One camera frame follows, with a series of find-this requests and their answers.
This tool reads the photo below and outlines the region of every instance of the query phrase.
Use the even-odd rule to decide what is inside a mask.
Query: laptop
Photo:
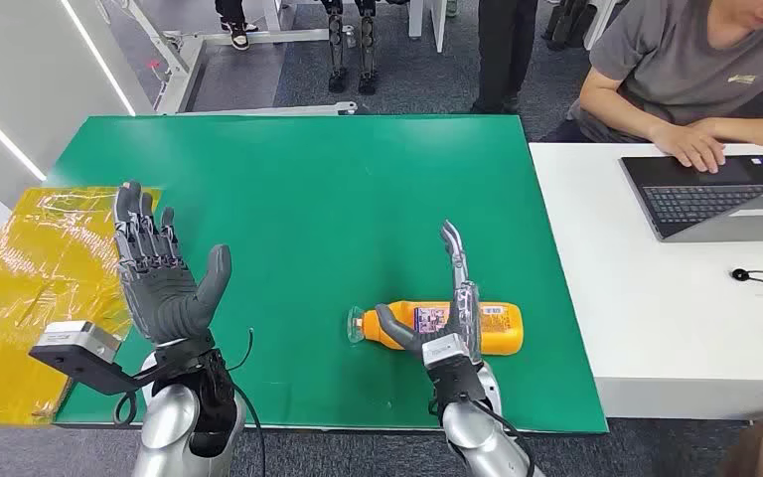
[[[763,241],[763,155],[726,156],[717,174],[674,157],[622,157],[659,241]]]

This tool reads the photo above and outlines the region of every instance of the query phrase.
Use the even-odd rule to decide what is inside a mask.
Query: man
[[[241,0],[215,0],[215,10],[221,15],[221,28],[229,32],[232,47],[236,50],[248,50],[247,33],[257,32],[258,27],[247,23]]]
[[[568,119],[544,142],[651,141],[717,172],[722,141],[763,145],[763,0],[632,0],[589,56]]]
[[[481,53],[475,113],[519,112],[519,90],[534,48],[538,0],[480,0],[478,50]]]

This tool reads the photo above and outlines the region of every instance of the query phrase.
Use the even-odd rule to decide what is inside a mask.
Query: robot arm
[[[469,281],[460,235],[448,221],[440,235],[451,257],[454,286],[445,326],[418,334],[396,321],[386,305],[378,305],[381,327],[422,362],[434,383],[437,416],[449,446],[472,475],[541,476],[521,444],[504,432],[499,385],[481,359],[478,287]]]
[[[152,206],[150,194],[130,182],[118,188],[112,211],[127,308],[154,345],[142,371],[125,374],[112,361],[118,341],[88,322],[52,323],[30,355],[100,393],[125,393],[113,412],[116,423],[133,420],[135,393],[143,390],[148,406],[134,477],[226,477],[248,410],[258,423],[209,330],[229,282],[229,248],[212,249],[198,284],[180,256],[173,209],[157,229]],[[121,419],[127,401],[130,413]]]

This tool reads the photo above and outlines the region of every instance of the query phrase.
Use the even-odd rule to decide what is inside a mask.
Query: orange plastic bottle
[[[416,330],[431,333],[446,323],[449,317],[447,301],[397,301],[388,305],[396,320]],[[511,303],[481,302],[481,353],[512,355],[522,347],[524,336],[522,312]],[[378,341],[388,348],[401,350],[382,330],[376,310],[364,311],[354,307],[347,317],[350,341]]]

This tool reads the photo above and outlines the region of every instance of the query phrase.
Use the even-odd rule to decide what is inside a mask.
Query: black pants
[[[594,142],[583,134],[577,123],[566,119],[538,142]]]
[[[478,99],[473,109],[502,112],[505,98],[512,98],[515,102],[534,48],[537,2],[480,0],[478,50],[481,53],[481,73]]]
[[[222,22],[246,23],[241,0],[215,0],[215,10],[221,15]]]

